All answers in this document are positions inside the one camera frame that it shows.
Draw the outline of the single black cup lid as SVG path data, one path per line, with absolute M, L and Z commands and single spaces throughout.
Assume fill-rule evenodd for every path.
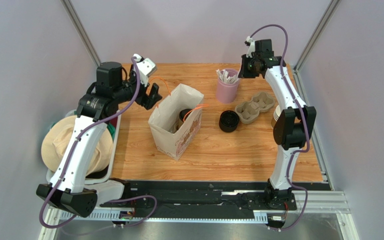
M 190 109 L 190 108 L 186 108 L 186 109 L 183 109 L 179 112 L 179 115 L 178 115 L 178 118 L 179 118 L 179 122 L 183 123 L 188 115 L 192 112 L 193 110 Z

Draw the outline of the white paper takeout bag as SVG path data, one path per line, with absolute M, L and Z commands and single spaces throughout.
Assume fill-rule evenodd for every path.
M 179 160 L 201 128 L 204 94 L 178 84 L 155 107 L 148 124 L 157 150 Z

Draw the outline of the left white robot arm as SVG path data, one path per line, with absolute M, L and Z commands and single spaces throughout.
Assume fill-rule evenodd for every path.
M 72 137 L 66 155 L 49 183 L 40 184 L 36 194 L 45 205 L 88 217 L 96 206 L 118 200 L 124 191 L 124 182 L 109 179 L 102 183 L 86 184 L 86 176 L 94 150 L 107 130 L 110 120 L 126 111 L 118 105 L 127 102 L 151 109 L 162 96 L 156 83 L 146 90 L 149 77 L 157 66 L 149 58 L 132 58 L 128 79 L 123 79 L 125 68 L 118 62 L 104 62 L 96 70 L 96 82 L 79 100 Z

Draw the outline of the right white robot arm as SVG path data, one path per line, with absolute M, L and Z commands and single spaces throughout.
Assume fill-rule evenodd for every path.
M 292 199 L 291 178 L 298 156 L 308 145 L 316 117 L 316 109 L 301 99 L 288 75 L 286 63 L 275 56 L 270 39 L 253 40 L 247 37 L 246 54 L 242 55 L 239 77 L 263 76 L 272 88 L 280 116 L 273 128 L 278 146 L 274 171 L 264 190 L 264 203 L 268 208 L 283 207 Z

